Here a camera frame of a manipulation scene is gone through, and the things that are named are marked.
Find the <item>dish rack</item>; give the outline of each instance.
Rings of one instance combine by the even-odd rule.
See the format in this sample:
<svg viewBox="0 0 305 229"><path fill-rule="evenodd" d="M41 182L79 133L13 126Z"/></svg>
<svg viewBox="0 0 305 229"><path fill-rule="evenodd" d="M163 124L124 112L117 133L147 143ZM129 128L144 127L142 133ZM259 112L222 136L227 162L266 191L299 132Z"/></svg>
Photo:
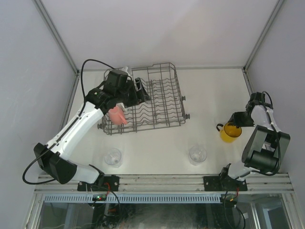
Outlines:
<svg viewBox="0 0 305 229"><path fill-rule="evenodd" d="M104 80L110 70L104 73ZM158 63L131 69L131 77L140 77L151 100L125 109L127 125L114 125L108 114L98 124L108 135L181 126L190 118L185 113L178 76L172 63Z"/></svg>

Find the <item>yellow mug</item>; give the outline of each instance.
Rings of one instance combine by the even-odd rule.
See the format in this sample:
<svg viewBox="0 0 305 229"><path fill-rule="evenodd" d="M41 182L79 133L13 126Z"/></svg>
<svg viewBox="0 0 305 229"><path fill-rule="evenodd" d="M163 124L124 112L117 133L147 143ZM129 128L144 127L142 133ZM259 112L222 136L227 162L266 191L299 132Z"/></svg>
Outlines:
<svg viewBox="0 0 305 229"><path fill-rule="evenodd" d="M220 132L221 139L228 143L235 141L242 134L242 129L233 125L233 123L226 123L225 125L219 123L216 129Z"/></svg>

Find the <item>pink cup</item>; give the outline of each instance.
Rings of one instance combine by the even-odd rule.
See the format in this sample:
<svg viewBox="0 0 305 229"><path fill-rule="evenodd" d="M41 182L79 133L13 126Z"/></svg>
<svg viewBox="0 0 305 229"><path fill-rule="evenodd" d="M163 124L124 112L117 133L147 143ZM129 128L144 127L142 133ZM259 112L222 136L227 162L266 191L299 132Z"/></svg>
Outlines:
<svg viewBox="0 0 305 229"><path fill-rule="evenodd" d="M108 114L113 124L115 125L127 124L127 121L124 116L124 112L120 107L115 106L113 109L109 110Z"/></svg>

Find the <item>white wall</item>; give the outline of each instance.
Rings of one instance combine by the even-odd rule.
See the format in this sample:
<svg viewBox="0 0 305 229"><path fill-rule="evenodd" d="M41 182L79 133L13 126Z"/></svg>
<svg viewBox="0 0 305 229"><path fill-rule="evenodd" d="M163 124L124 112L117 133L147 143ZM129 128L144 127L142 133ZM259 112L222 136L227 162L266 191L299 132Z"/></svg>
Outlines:
<svg viewBox="0 0 305 229"><path fill-rule="evenodd" d="M74 76L31 0L0 1L0 30L0 227L19 229L34 191L22 173L59 130Z"/></svg>
<svg viewBox="0 0 305 229"><path fill-rule="evenodd" d="M79 68L88 58L115 67L243 66L276 2L43 0Z"/></svg>
<svg viewBox="0 0 305 229"><path fill-rule="evenodd" d="M266 90L274 102L278 126L291 142L282 169L288 171L305 210L305 1L286 1L249 75L256 91Z"/></svg>

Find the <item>white table surface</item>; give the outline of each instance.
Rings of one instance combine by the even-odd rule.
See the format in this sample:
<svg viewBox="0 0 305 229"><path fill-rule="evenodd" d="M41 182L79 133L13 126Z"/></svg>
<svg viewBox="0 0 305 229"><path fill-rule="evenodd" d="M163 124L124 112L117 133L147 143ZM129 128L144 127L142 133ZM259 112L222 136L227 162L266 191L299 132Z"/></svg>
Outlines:
<svg viewBox="0 0 305 229"><path fill-rule="evenodd" d="M87 93L100 84L104 72L84 72ZM106 135L94 125L76 146L71 161L93 164L105 174L217 174L228 163L241 159L253 127L243 128L233 143L225 143L215 126L225 123L232 113L244 111L249 93L241 69L177 70L185 112L190 120L180 127L147 130L122 135ZM79 83L70 117L82 104ZM207 159L190 164L188 151L204 145ZM110 148L123 154L122 165L113 168L103 161Z"/></svg>

